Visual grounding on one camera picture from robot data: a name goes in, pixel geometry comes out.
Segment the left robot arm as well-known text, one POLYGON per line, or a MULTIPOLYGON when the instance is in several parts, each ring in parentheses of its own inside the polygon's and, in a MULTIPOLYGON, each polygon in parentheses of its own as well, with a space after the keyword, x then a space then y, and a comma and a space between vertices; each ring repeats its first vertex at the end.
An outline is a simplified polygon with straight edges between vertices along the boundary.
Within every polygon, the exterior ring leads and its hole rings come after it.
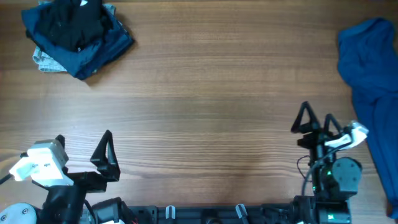
POLYGON ((95 171, 70 173, 65 138, 36 141, 1 179, 18 182, 30 177, 32 183, 47 191, 40 208, 29 203, 15 203, 1 212, 1 223, 137 223, 138 219, 119 198, 90 205, 88 193, 103 193, 110 182, 120 178, 120 168, 107 130, 90 161, 95 171))

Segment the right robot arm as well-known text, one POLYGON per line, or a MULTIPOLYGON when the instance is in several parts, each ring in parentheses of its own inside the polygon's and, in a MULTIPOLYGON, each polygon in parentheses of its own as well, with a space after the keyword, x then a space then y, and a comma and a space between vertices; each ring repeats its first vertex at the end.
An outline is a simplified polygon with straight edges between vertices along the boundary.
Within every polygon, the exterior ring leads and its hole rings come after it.
POLYGON ((362 143, 369 130, 353 120, 341 127, 332 114, 320 124, 310 103, 304 101, 291 127, 302 134, 297 145, 309 151, 309 169, 303 176, 301 194, 290 206, 291 223, 351 223, 349 199, 356 195, 362 165, 336 154, 362 143))

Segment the black polo shirt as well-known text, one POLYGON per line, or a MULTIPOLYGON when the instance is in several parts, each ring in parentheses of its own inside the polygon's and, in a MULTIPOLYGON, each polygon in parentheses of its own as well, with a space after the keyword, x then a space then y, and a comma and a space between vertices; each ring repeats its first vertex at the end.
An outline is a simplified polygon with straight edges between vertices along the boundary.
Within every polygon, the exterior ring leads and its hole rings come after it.
POLYGON ((102 0, 55 0, 40 11, 35 31, 51 43, 77 52, 112 27, 102 0))

